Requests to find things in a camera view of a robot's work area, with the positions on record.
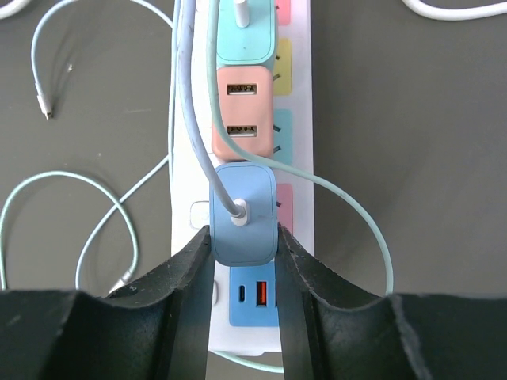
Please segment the white power strip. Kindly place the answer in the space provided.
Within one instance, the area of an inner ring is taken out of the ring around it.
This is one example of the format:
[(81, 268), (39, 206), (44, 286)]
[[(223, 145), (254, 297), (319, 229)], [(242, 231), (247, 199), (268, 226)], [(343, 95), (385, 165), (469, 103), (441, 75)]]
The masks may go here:
[(310, 4), (185, 1), (171, 129), (171, 251), (203, 227), (215, 259), (209, 348), (281, 349), (274, 255), (314, 249)]

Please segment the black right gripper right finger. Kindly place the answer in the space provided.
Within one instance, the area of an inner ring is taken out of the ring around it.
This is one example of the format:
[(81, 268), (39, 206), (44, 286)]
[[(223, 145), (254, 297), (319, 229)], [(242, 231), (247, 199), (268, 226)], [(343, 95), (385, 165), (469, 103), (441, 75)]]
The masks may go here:
[(287, 379), (503, 379), (500, 296), (376, 296), (309, 254), (284, 227), (275, 257)]

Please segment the blue USB charger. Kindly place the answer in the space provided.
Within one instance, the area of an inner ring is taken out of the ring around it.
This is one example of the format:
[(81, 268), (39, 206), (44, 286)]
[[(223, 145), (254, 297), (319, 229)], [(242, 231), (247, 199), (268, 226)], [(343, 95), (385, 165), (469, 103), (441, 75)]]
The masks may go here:
[(276, 179), (273, 171), (252, 162), (232, 162), (216, 168), (231, 197), (234, 211), (210, 190), (212, 253), (224, 266), (258, 266), (275, 256), (278, 242)]

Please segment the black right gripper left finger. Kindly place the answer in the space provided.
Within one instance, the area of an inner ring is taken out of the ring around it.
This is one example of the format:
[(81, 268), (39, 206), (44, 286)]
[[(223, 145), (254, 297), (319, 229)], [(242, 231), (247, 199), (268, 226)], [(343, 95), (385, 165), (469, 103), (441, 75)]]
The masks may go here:
[(202, 228), (176, 255), (105, 298), (1, 294), (4, 379), (203, 379), (214, 260)]

